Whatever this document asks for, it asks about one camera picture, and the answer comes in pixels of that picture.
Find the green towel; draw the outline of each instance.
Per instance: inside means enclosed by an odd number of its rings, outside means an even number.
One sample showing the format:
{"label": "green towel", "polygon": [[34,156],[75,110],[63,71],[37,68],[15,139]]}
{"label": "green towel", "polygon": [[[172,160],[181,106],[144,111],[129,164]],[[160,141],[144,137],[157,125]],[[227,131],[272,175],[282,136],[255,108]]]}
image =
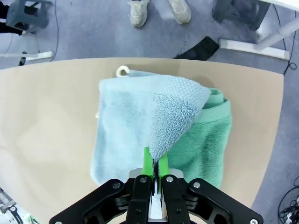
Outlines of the green towel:
{"label": "green towel", "polygon": [[219,188],[232,119],[230,102],[218,89],[210,90],[199,117],[168,152],[168,163],[181,170],[187,182],[202,178]]}

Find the gray carpet floor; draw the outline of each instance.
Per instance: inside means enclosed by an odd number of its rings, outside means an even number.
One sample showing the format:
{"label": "gray carpet floor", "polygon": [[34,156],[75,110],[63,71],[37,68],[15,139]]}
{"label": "gray carpet floor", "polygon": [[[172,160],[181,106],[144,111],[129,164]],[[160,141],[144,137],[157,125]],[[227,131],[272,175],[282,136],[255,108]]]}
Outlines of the gray carpet floor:
{"label": "gray carpet floor", "polygon": [[[205,36],[214,40],[227,38],[246,42],[255,42],[258,38],[245,25],[230,21],[222,24],[215,22],[211,16],[213,0],[187,2],[192,10],[189,24],[180,26],[175,22],[167,0],[152,0],[145,26],[136,29],[130,24],[126,0],[57,0],[59,46],[54,60],[93,57],[172,58],[190,49]],[[10,4],[11,0],[3,0],[3,3]],[[278,7],[278,13],[282,24],[294,19],[294,12],[291,10]],[[57,25],[54,7],[49,9],[49,18],[48,27],[35,35],[19,37],[0,34],[0,53],[7,51],[11,38],[8,53],[55,51]],[[261,25],[260,33],[266,36],[278,27],[277,16],[271,7]],[[291,50],[292,36],[285,41],[287,49]],[[274,46],[283,49],[282,42]],[[209,60],[278,73],[282,73],[287,66],[287,62],[283,60],[225,49],[218,50]],[[295,39],[292,61],[299,64],[299,35]],[[0,69],[15,67],[18,62],[18,58],[0,58]],[[252,207],[264,217],[266,224],[277,222],[278,203],[299,175],[298,73],[299,69],[288,70],[285,76],[284,100],[273,153]],[[297,195],[299,191],[294,191],[290,198],[297,198]]]}

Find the person's foot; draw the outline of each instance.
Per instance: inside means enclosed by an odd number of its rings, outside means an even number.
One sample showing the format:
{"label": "person's foot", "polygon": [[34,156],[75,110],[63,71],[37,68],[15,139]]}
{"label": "person's foot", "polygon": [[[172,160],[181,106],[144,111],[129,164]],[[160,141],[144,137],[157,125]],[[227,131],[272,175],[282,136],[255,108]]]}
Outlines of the person's foot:
{"label": "person's foot", "polygon": [[130,20],[134,27],[142,27],[148,17],[147,6],[150,0],[131,0]]}
{"label": "person's foot", "polygon": [[188,23],[191,19],[191,9],[185,0],[168,0],[172,8],[174,18],[179,24]]}

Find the cable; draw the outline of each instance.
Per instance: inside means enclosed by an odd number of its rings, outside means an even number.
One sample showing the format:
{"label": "cable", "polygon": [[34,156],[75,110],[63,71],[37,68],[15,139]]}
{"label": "cable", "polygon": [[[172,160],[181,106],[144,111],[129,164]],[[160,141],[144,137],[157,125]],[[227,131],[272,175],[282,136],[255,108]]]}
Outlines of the cable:
{"label": "cable", "polygon": [[59,46],[59,24],[58,24],[58,18],[57,18],[57,0],[55,0],[54,2],[54,14],[55,14],[55,18],[56,18],[56,26],[57,26],[57,44],[56,44],[56,49],[54,52],[54,56],[52,57],[51,61],[52,62],[57,54],[57,50],[58,50],[58,46]]}
{"label": "cable", "polygon": [[294,212],[294,211],[299,211],[299,205],[297,203],[296,200],[291,200],[290,202],[290,206],[285,208],[284,210],[280,211],[280,207],[281,204],[283,202],[283,200],[285,199],[285,197],[291,193],[292,191],[294,191],[295,189],[299,189],[299,185],[295,184],[295,182],[299,179],[299,176],[295,178],[293,185],[294,187],[292,187],[290,190],[288,190],[288,192],[285,193],[285,195],[282,197],[282,199],[280,200],[279,204],[278,204],[278,208],[277,208],[277,220],[278,223],[282,223],[284,224],[284,218],[290,213],[290,212]]}
{"label": "cable", "polygon": [[[274,4],[272,4],[274,9],[275,9],[275,12],[276,12],[276,15],[277,15],[277,18],[278,18],[278,23],[279,23],[279,26],[281,26],[281,22],[280,22],[280,17],[278,15],[278,11],[276,9],[276,6]],[[296,63],[291,63],[291,59],[292,59],[292,55],[293,55],[293,50],[294,50],[294,44],[295,44],[295,38],[296,38],[296,34],[297,34],[297,31],[295,31],[295,34],[294,34],[294,37],[293,37],[293,45],[292,45],[292,50],[291,50],[291,55],[290,55],[290,59],[288,60],[288,65],[287,67],[285,68],[285,71],[283,72],[283,75],[285,76],[286,72],[288,71],[288,69],[292,69],[292,70],[296,70],[297,69],[297,64]],[[283,39],[283,42],[284,42],[284,47],[285,47],[285,50],[286,50],[286,44],[285,44],[285,39]]]}
{"label": "cable", "polygon": [[9,51],[9,49],[10,49],[12,43],[13,43],[13,34],[11,33],[11,34],[10,34],[10,43],[9,43],[9,45],[8,45],[7,50],[4,52],[4,54],[6,54],[6,53]]}
{"label": "cable", "polygon": [[40,224],[38,221],[36,221],[32,216],[30,216],[30,221],[32,224]]}

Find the light blue towel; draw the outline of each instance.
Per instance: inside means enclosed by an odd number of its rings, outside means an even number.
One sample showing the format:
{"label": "light blue towel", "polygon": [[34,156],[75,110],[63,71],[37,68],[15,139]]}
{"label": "light blue towel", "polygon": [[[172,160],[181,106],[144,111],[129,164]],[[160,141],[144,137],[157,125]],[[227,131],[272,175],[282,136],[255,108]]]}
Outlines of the light blue towel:
{"label": "light blue towel", "polygon": [[142,71],[102,80],[93,180],[125,182],[129,171],[142,167],[145,147],[157,161],[191,126],[210,93],[182,77]]}

